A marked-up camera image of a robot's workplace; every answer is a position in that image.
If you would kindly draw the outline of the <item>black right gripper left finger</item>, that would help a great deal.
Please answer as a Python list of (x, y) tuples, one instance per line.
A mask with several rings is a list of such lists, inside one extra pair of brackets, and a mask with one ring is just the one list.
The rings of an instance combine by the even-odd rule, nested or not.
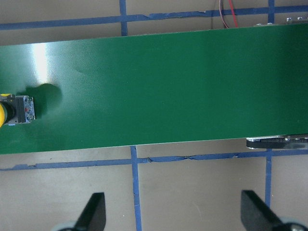
[(106, 226), (105, 196), (93, 193), (75, 223), (74, 231), (103, 231)]

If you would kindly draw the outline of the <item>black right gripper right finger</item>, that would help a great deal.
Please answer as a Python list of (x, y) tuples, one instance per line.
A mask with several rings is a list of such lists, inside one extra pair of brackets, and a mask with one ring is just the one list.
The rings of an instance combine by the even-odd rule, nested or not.
[(285, 224), (253, 190), (241, 192), (241, 222), (246, 231), (285, 231)]

